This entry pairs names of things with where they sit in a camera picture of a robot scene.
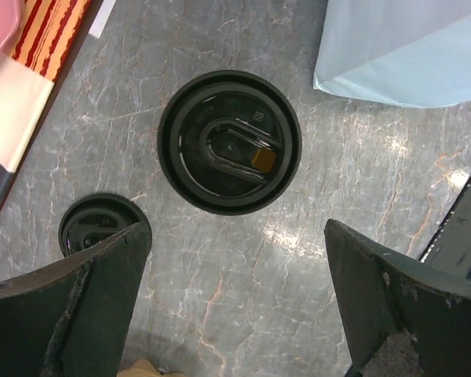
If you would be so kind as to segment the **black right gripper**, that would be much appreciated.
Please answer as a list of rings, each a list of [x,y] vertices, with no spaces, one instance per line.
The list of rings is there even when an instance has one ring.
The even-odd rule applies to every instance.
[[[471,175],[418,260],[471,280]]]

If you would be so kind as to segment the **black coffee cup lid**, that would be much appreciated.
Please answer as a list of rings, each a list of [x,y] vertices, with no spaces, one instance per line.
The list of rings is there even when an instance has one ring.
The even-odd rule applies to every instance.
[[[157,134],[162,171],[190,204],[213,214],[256,212],[290,185],[301,128],[287,98],[245,71],[220,70],[183,85]]]

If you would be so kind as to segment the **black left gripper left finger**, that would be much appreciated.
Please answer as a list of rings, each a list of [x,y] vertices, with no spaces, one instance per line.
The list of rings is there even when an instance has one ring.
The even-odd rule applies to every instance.
[[[143,222],[0,282],[0,376],[115,376],[152,246]]]

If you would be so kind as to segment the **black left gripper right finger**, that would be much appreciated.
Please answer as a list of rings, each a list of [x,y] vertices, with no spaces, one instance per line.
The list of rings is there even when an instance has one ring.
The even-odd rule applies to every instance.
[[[324,235],[349,376],[471,376],[471,280],[334,219]]]

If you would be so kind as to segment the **blue white paper bag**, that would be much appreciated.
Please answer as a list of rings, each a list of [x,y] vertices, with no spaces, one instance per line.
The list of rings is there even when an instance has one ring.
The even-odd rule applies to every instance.
[[[330,1],[317,90],[406,108],[471,101],[471,1]]]

